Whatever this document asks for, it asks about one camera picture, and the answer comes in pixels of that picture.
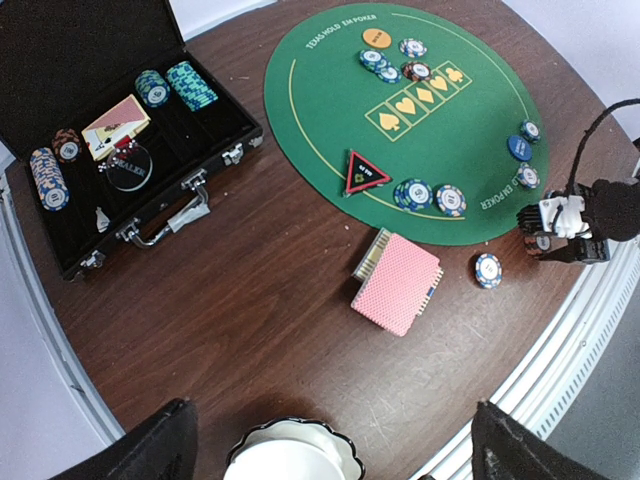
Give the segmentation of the blue small blind button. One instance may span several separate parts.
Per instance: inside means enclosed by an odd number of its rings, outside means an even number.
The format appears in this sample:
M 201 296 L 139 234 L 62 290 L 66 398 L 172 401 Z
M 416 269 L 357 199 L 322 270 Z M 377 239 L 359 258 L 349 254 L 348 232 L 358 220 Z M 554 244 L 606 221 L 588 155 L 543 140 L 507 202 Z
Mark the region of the blue small blind button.
M 533 156 L 530 143 L 520 135 L 510 135 L 507 138 L 507 148 L 513 158 L 520 162 L 529 162 Z

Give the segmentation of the orange big blind button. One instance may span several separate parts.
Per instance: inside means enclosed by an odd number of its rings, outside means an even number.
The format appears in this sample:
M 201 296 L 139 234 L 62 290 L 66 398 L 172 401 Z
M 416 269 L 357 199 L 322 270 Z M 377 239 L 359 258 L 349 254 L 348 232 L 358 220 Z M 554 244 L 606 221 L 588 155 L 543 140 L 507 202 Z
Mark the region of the orange big blind button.
M 392 44 L 392 37 L 386 31 L 380 28 L 368 28 L 362 33 L 364 42 L 377 49 L 389 48 Z

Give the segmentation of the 50 chips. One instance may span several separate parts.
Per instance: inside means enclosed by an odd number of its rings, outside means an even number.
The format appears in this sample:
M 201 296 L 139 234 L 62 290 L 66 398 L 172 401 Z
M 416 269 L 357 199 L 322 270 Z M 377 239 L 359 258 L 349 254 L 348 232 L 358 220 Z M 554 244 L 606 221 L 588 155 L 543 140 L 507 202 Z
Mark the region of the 50 chips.
M 359 61 L 366 70 L 375 74 L 385 83 L 399 83 L 402 78 L 400 70 L 393 66 L 380 51 L 363 49 L 359 52 Z

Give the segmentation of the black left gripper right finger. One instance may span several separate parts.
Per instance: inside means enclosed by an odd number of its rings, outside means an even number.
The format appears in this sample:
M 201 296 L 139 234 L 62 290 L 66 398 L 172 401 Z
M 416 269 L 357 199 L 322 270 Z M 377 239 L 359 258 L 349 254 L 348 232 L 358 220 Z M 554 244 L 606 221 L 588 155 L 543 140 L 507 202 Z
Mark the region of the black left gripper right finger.
M 477 404 L 471 437 L 475 480 L 605 479 L 561 454 L 486 400 Z

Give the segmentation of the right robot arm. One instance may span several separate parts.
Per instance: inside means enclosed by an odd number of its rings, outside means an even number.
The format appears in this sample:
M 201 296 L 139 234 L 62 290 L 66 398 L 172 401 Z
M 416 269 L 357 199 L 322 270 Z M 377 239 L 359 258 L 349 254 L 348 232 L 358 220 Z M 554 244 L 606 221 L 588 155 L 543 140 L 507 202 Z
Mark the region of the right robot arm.
M 639 235 L 639 176 L 576 183 L 569 195 L 551 190 L 538 206 L 546 226 L 524 239 L 529 255 L 567 264 L 604 263 L 611 258 L 609 241 Z

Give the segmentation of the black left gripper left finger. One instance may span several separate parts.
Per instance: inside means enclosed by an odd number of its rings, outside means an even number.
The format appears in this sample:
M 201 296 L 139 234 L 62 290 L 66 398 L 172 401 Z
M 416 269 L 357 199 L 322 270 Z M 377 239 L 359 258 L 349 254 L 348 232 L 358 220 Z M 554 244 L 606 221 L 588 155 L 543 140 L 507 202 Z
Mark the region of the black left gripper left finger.
M 191 479 L 198 452 L 194 402 L 173 399 L 114 444 L 57 479 Z

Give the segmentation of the blue beige 10 chip stack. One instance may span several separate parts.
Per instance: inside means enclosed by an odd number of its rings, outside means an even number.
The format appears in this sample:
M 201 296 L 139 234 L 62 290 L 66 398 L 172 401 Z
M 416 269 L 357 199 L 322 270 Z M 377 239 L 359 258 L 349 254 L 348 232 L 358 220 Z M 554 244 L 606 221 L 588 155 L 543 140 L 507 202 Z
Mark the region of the blue beige 10 chip stack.
M 475 277 L 480 286 L 496 288 L 502 281 L 502 265 L 496 255 L 483 253 L 475 263 Z

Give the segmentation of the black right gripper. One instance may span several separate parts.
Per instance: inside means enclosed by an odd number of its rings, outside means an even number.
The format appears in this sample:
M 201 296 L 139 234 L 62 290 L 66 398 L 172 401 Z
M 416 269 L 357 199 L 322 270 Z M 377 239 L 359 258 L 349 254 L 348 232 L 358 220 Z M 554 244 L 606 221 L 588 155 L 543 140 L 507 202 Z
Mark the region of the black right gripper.
M 574 238 L 568 240 L 566 246 L 545 251 L 537 258 L 541 261 L 558 261 L 566 264 L 596 264 L 608 262 L 611 255 L 606 240 Z

